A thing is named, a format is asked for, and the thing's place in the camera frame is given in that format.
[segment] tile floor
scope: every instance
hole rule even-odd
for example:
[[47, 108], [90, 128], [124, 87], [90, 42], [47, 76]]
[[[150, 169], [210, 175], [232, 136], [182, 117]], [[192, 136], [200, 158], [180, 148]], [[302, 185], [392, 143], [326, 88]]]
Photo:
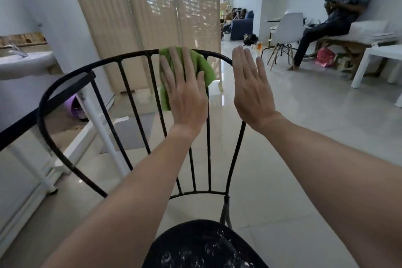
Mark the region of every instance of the tile floor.
[[[231, 57], [240, 42], [224, 42], [222, 53]], [[266, 62], [269, 53], [264, 54]], [[268, 72], [279, 111], [295, 123], [325, 134], [375, 156], [402, 164], [402, 110], [394, 103], [402, 88], [380, 79], [364, 79], [361, 88], [350, 88], [342, 75], [304, 62], [299, 72], [286, 71], [287, 58]], [[232, 68], [223, 64], [221, 93], [217, 83], [209, 88], [211, 115], [212, 187], [223, 190], [240, 131], [241, 120], [233, 105]], [[148, 92], [136, 93], [146, 112], [155, 108]], [[122, 116], [127, 105], [117, 103], [111, 113]], [[172, 118], [165, 113], [168, 127]], [[163, 139], [155, 118], [149, 143], [154, 148]], [[99, 154], [96, 138], [78, 167], [103, 189], [111, 191], [118, 175], [109, 154]], [[145, 149], [127, 151], [135, 164]], [[206, 128], [193, 144], [197, 188], [206, 188]], [[191, 190], [188, 158], [180, 171], [183, 191]], [[102, 198], [74, 175], [58, 182], [59, 193], [38, 208], [0, 267], [39, 267], [57, 245], [88, 215]], [[234, 230], [260, 254], [271, 268], [357, 267], [344, 245], [311, 204], [304, 191], [273, 147], [247, 127], [230, 189], [230, 213]], [[178, 223], [206, 218], [218, 220], [223, 198], [192, 195], [173, 199], [158, 233]]]

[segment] white table leg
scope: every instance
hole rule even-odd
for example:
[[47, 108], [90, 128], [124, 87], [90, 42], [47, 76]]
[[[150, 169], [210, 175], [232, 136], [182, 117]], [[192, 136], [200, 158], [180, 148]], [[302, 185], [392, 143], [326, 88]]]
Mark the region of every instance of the white table leg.
[[38, 180], [44, 187], [46, 187], [48, 193], [55, 193], [57, 188], [46, 178], [44, 174], [40, 172], [31, 162], [25, 157], [23, 152], [15, 145], [10, 144], [7, 147], [10, 152], [17, 158], [18, 161]]
[[120, 156], [115, 150], [115, 146], [110, 139], [109, 133], [103, 126], [101, 116], [98, 114], [98, 111], [96, 110], [92, 100], [86, 99], [82, 103], [85, 105], [85, 110], [88, 113], [89, 119], [94, 124], [94, 127], [96, 128], [100, 138], [108, 149], [109, 154], [112, 156], [112, 159], [116, 163], [121, 177], [124, 178], [130, 172], [130, 169], [128, 168], [128, 165], [123, 162], [123, 156]]
[[364, 76], [364, 73], [367, 70], [367, 67], [369, 66], [369, 60], [370, 60], [370, 51], [369, 48], [366, 49], [366, 52], [364, 52], [363, 58], [361, 59], [359, 68], [357, 69], [356, 75], [354, 76], [353, 82], [351, 87], [352, 88], [359, 88], [360, 87], [360, 82]]
[[389, 78], [387, 80], [388, 83], [390, 84], [395, 84], [398, 81], [399, 78], [399, 72], [402, 68], [402, 62], [398, 62], [394, 69], [392, 69], [391, 74], [389, 75]]
[[396, 107], [399, 107], [399, 108], [402, 108], [402, 94], [401, 94], [401, 96], [399, 97], [398, 101], [396, 101], [395, 106], [396, 106]]

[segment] black metal chair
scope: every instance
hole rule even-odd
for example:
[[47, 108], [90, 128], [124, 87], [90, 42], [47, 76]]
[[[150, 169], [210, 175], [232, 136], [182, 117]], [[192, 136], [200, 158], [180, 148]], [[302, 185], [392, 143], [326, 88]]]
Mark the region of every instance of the black metal chair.
[[[204, 50], [195, 50], [198, 53], [200, 53], [201, 55], [204, 56], [205, 59], [207, 59], [208, 57], [217, 57], [221, 60], [224, 60], [225, 62], [229, 63], [230, 65], [232, 65], [232, 60], [230, 60], [229, 58], [219, 54], [219, 53], [215, 53], [215, 52], [209, 52], [209, 51], [204, 51]], [[127, 80], [127, 76], [124, 72], [124, 68], [122, 65], [122, 61], [124, 59], [127, 58], [132, 58], [132, 57], [141, 57], [141, 56], [145, 56], [148, 60], [148, 66], [149, 66], [149, 71], [151, 73], [151, 78], [152, 78], [152, 85], [153, 85], [153, 90], [155, 93], [155, 97], [156, 97], [156, 104], [158, 107], [158, 112], [159, 112], [159, 117], [160, 117], [160, 121], [162, 124], [162, 129], [163, 129], [163, 133], [164, 136], [167, 136], [167, 131], [166, 131], [166, 126], [165, 126], [165, 122], [164, 122], [164, 118], [163, 118], [163, 113], [162, 113], [162, 108], [161, 108], [161, 104], [160, 104], [160, 99], [159, 99], [159, 95], [158, 95], [158, 89], [157, 89], [157, 85], [156, 85], [156, 80], [155, 80], [155, 74], [153, 71], [153, 65], [152, 65], [152, 60], [151, 60], [151, 56], [154, 54], [159, 54], [158, 50], [145, 50], [145, 51], [138, 51], [138, 52], [132, 52], [132, 53], [127, 53], [127, 54], [122, 54], [122, 55], [118, 55], [115, 57], [110, 57], [98, 62], [94, 62], [92, 64], [89, 64], [87, 66], [84, 66], [82, 68], [79, 68], [73, 72], [70, 72], [66, 75], [64, 75], [63, 77], [59, 78], [55, 83], [53, 83], [48, 90], [43, 94], [43, 97], [39, 103], [39, 107], [38, 107], [38, 111], [37, 111], [37, 123], [39, 126], [39, 130], [45, 140], [45, 142], [48, 144], [48, 146], [50, 147], [50, 149], [53, 150], [53, 152], [56, 154], [56, 156], [60, 159], [60, 161], [65, 164], [74, 174], [76, 174], [83, 182], [85, 182], [86, 184], [88, 184], [88, 186], [90, 186], [94, 191], [96, 191], [98, 194], [100, 194], [102, 197], [107, 197], [107, 193], [101, 189], [97, 184], [95, 184], [92, 180], [90, 180], [87, 176], [85, 176], [85, 174], [83, 174], [63, 153], [62, 151], [57, 147], [57, 145], [53, 142], [52, 138], [49, 135], [49, 132], [45, 126], [45, 122], [44, 122], [44, 117], [46, 115], [48, 115], [52, 110], [54, 110], [57, 106], [63, 104], [68, 98], [70, 98], [72, 95], [74, 95], [75, 93], [79, 92], [82, 88], [84, 88], [85, 86], [87, 86], [88, 84], [91, 84], [93, 87], [93, 90], [97, 96], [97, 99], [99, 101], [99, 104], [102, 108], [103, 114], [107, 120], [108, 126], [113, 134], [113, 137], [116, 140], [117, 146], [120, 149], [125, 162], [127, 163], [127, 166], [130, 170], [133, 169], [133, 166], [131, 165], [130, 160], [128, 159], [128, 156], [125, 152], [125, 150], [123, 149], [123, 146], [119, 140], [119, 137], [116, 133], [116, 130], [113, 127], [113, 123], [110, 119], [110, 116], [107, 112], [106, 106], [103, 103], [102, 97], [100, 95], [99, 89], [97, 87], [97, 84], [95, 82], [95, 73], [93, 72], [94, 68], [97, 67], [101, 67], [104, 66], [106, 64], [112, 63], [112, 62], [116, 62], [118, 64], [121, 76], [123, 78], [123, 82], [124, 82], [124, 86], [127, 90], [128, 93], [128, 98], [130, 100], [131, 106], [133, 108], [134, 111], [134, 115], [135, 118], [137, 120], [137, 124], [139, 127], [139, 130], [141, 132], [143, 141], [144, 141], [144, 145], [145, 148], [148, 152], [148, 154], [151, 153], [151, 150], [149, 148], [148, 145], [148, 140], [146, 138], [146, 135], [144, 133], [143, 127], [142, 127], [142, 123], [141, 120], [139, 118], [138, 115], [138, 111], [137, 108], [135, 106], [134, 103], [134, 99], [133, 96], [131, 94], [130, 91], [130, 87], [128, 84], [128, 80]], [[65, 83], [68, 83], [69, 86], [66, 87], [62, 92], [58, 93], [57, 95], [53, 96], [53, 93], [55, 92], [55, 90], [58, 89], [58, 87], [60, 87], [61, 85], [65, 85]], [[229, 174], [228, 174], [228, 179], [226, 182], [226, 189], [225, 191], [215, 191], [212, 190], [211, 188], [211, 144], [210, 144], [210, 124], [209, 124], [209, 111], [208, 111], [208, 118], [207, 118], [207, 154], [208, 154], [208, 190], [197, 190], [196, 188], [196, 180], [195, 180], [195, 174], [194, 174], [194, 164], [193, 164], [193, 154], [192, 154], [192, 150], [190, 147], [189, 150], [189, 157], [190, 157], [190, 167], [191, 167], [191, 175], [192, 175], [192, 180], [193, 180], [193, 190], [189, 191], [189, 192], [183, 192], [180, 186], [180, 181], [179, 178], [177, 178], [176, 180], [176, 184], [177, 184], [177, 188], [178, 188], [178, 194], [173, 195], [170, 197], [170, 199], [179, 197], [179, 196], [183, 196], [183, 195], [191, 195], [191, 194], [218, 194], [218, 195], [223, 195], [224, 196], [224, 205], [222, 208], [222, 213], [220, 216], [220, 220], [219, 222], [221, 224], [225, 224], [227, 223], [229, 228], [232, 228], [232, 224], [230, 221], [230, 216], [229, 216], [229, 188], [230, 188], [230, 181], [232, 178], [232, 174], [233, 174], [233, 170], [234, 170], [234, 166], [236, 164], [236, 159], [239, 153], [239, 149], [240, 149], [240, 145], [242, 143], [242, 139], [243, 139], [243, 134], [244, 134], [244, 130], [246, 128], [246, 124], [245, 122], [242, 122], [242, 125], [240, 127], [240, 134], [239, 134], [239, 138], [236, 144], [236, 148], [233, 154], [233, 158], [232, 158], [232, 162], [230, 165], [230, 169], [229, 169]]]

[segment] white chair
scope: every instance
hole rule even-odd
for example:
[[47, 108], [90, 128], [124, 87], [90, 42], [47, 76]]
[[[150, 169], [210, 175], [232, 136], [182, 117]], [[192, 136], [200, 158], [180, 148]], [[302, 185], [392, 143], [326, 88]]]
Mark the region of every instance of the white chair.
[[[402, 61], [402, 45], [372, 47], [372, 48], [366, 49], [366, 51], [364, 52], [364, 56], [361, 60], [360, 66], [353, 79], [353, 82], [351, 85], [352, 88], [359, 88], [361, 80], [364, 76], [364, 73], [366, 72], [367, 67], [369, 66], [371, 55], [377, 55], [379, 57], [386, 57], [386, 58], [391, 58], [391, 59]], [[391, 74], [389, 75], [387, 82], [389, 82], [391, 84], [397, 82], [398, 75], [399, 75], [401, 68], [402, 68], [402, 63], [396, 64], [396, 66], [392, 70]], [[402, 95], [399, 97], [395, 106], [402, 108]]]
[[270, 71], [274, 64], [276, 64], [276, 59], [280, 49], [286, 48], [288, 63], [290, 64], [290, 57], [292, 58], [292, 64], [294, 63], [292, 43], [301, 40], [303, 37], [303, 19], [303, 13], [289, 13], [281, 19], [281, 22], [272, 37], [272, 41], [276, 42], [276, 45], [267, 63], [267, 65], [269, 65], [269, 62], [274, 56]]

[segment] hand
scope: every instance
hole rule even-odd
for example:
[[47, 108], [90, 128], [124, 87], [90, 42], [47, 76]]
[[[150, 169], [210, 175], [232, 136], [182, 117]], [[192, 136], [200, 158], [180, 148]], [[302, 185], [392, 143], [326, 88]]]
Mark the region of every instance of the hand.
[[264, 127], [282, 115], [275, 110], [274, 97], [269, 86], [264, 62], [257, 57], [254, 64], [250, 50], [239, 46], [232, 54], [234, 72], [234, 105], [240, 118], [255, 131], [262, 133]]
[[198, 73], [195, 78], [194, 64], [190, 50], [183, 47], [183, 65], [175, 47], [169, 47], [174, 73], [170, 69], [166, 57], [160, 57], [163, 68], [161, 79], [169, 97], [170, 108], [173, 113], [174, 126], [191, 139], [199, 135], [201, 128], [208, 117], [208, 97], [205, 90], [204, 72]]

